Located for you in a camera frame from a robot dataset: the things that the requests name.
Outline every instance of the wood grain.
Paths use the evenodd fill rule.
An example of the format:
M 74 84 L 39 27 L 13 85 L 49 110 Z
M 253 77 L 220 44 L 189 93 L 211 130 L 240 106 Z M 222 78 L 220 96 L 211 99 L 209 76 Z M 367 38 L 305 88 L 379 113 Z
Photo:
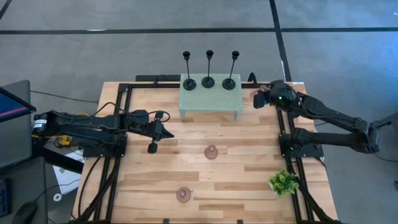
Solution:
M 118 85 L 118 82 L 104 83 L 99 107 L 116 101 Z M 293 86 L 305 92 L 304 85 Z M 178 113 L 179 89 L 133 89 L 130 111 L 168 111 L 171 119 L 165 128 L 175 138 L 161 140 L 157 154 L 148 154 L 150 139 L 128 134 L 112 222 L 161 223 L 163 218 L 169 218 L 171 223 L 236 223 L 237 219 L 245 223 L 295 223 L 291 196 L 278 198 L 267 183 L 270 176 L 286 165 L 277 140 L 277 113 L 270 106 L 254 109 L 249 98 L 251 91 L 243 90 L 244 111 L 239 121 L 233 119 L 232 113 L 189 112 L 183 122 Z M 113 110 L 108 106 L 99 116 L 112 114 Z M 309 119 L 296 118 L 295 124 L 315 129 Z M 210 144 L 219 152 L 213 160 L 204 155 Z M 86 161 L 82 179 L 94 160 Z M 329 216 L 337 218 L 326 170 L 315 159 L 304 158 L 303 163 L 311 194 Z M 82 209 L 98 191 L 102 166 L 103 159 L 89 178 Z M 175 193 L 181 187 L 192 191 L 187 203 L 176 199 Z M 306 218 L 300 193 L 299 198 L 302 216 Z M 78 197 L 74 216 L 77 216 L 77 201 Z M 106 195 L 102 218 L 107 201 Z

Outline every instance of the monitor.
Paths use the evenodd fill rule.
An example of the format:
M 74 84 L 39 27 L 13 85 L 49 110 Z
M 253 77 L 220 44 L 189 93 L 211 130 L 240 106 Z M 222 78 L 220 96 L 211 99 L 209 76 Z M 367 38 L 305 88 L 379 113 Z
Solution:
M 36 108 L 0 87 L 0 122 L 36 112 Z

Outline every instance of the potted plant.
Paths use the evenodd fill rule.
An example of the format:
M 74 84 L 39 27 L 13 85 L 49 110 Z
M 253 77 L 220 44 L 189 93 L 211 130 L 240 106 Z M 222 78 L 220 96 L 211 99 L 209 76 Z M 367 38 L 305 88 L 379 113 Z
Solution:
M 268 184 L 279 197 L 283 194 L 294 194 L 294 190 L 299 187 L 295 181 L 296 176 L 297 174 L 291 174 L 283 168 L 275 176 L 269 178 Z

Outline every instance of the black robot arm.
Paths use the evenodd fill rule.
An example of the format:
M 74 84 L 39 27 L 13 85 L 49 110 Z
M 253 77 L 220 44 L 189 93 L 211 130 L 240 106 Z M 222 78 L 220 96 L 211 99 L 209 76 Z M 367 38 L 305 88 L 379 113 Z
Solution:
M 126 149 L 126 132 L 152 138 L 148 152 L 155 153 L 156 142 L 174 138 L 161 121 L 164 111 L 155 111 L 154 121 L 149 122 L 149 113 L 136 110 L 105 117 L 83 116 L 49 111 L 34 116 L 32 134 L 38 136 L 68 135 L 83 139 L 84 157 L 119 157 Z
M 301 92 L 296 92 L 282 80 L 273 81 L 269 88 L 258 90 L 253 106 L 266 104 L 289 112 L 294 118 L 303 116 L 308 119 L 320 119 L 345 129 L 350 134 L 311 133 L 303 128 L 295 128 L 290 135 L 290 142 L 299 146 L 308 143 L 348 146 L 355 151 L 370 154 L 379 151 L 379 135 L 371 124 L 361 118 L 327 108 L 320 100 Z

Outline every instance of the green mesh stand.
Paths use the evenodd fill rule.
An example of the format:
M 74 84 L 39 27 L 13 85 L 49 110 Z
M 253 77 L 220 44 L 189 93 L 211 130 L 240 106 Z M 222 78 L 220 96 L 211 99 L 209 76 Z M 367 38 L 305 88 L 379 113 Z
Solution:
M 241 75 L 232 74 L 235 81 L 233 90 L 223 88 L 223 81 L 229 78 L 229 74 L 210 74 L 215 84 L 211 88 L 205 88 L 201 85 L 201 80 L 207 77 L 207 74 L 190 74 L 197 86 L 194 90 L 186 90 L 182 83 L 188 78 L 187 74 L 181 74 L 180 81 L 180 116 L 185 119 L 187 111 L 234 111 L 234 118 L 238 120 L 243 112 L 243 94 Z

